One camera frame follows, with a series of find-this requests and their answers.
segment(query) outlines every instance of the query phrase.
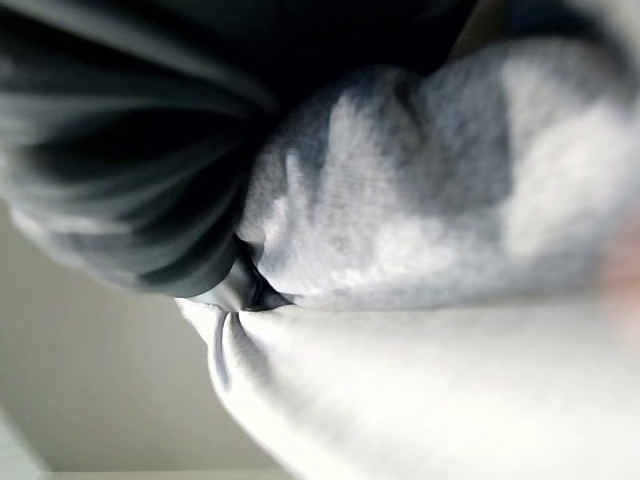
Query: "light gray fabric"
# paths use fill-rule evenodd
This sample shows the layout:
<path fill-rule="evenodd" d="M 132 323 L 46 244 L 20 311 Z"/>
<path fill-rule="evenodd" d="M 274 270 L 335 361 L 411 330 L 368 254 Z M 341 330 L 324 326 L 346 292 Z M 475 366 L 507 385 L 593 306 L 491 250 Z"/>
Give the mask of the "light gray fabric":
<path fill-rule="evenodd" d="M 607 42 L 360 72 L 260 156 L 238 233 L 295 305 L 181 307 L 223 403 L 299 478 L 640 478 L 640 309 L 616 297 L 640 272 L 618 249 L 640 2 L 571 3 Z"/>

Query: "gray sweatshirt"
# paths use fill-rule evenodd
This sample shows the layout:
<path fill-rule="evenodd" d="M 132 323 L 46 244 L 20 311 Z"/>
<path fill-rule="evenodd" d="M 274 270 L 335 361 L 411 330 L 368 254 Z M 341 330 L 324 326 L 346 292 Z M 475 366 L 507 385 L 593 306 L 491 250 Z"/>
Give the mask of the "gray sweatshirt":
<path fill-rule="evenodd" d="M 525 3 L 522 36 L 356 73 L 262 151 L 238 234 L 293 305 L 179 302 L 298 478 L 640 478 L 640 2 Z"/>

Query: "clothing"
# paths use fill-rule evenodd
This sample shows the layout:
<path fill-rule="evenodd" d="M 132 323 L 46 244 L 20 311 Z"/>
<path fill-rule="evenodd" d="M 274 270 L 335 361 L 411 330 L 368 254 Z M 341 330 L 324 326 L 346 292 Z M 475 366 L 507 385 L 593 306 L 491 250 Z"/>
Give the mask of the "clothing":
<path fill-rule="evenodd" d="M 208 292 L 284 112 L 357 65 L 434 68 L 471 3 L 0 0 L 0 194 L 69 266 Z"/>
<path fill-rule="evenodd" d="M 498 44 L 433 75 L 360 70 L 271 136 L 235 232 L 292 305 L 178 303 L 226 408 L 294 475 L 640 477 L 618 296 L 640 273 L 618 249 L 638 14 L 512 2 Z"/>

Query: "black fabric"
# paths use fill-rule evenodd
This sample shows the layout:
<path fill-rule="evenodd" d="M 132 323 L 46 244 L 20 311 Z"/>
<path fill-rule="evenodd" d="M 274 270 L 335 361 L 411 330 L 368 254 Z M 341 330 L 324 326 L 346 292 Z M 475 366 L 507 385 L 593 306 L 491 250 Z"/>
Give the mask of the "black fabric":
<path fill-rule="evenodd" d="M 0 0 L 0 194 L 60 261 L 203 293 L 283 115 L 360 65 L 435 68 L 471 3 Z"/>

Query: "wall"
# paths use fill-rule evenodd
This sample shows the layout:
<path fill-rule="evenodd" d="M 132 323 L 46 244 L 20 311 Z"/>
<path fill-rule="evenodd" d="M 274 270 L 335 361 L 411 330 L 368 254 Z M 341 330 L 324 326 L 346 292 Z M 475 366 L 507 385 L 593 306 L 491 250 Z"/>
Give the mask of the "wall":
<path fill-rule="evenodd" d="M 52 473 L 46 480 L 293 480 L 280 470 Z"/>
<path fill-rule="evenodd" d="M 51 470 L 274 465 L 216 400 L 172 301 L 55 265 L 2 207 L 0 307 L 0 402 Z"/>

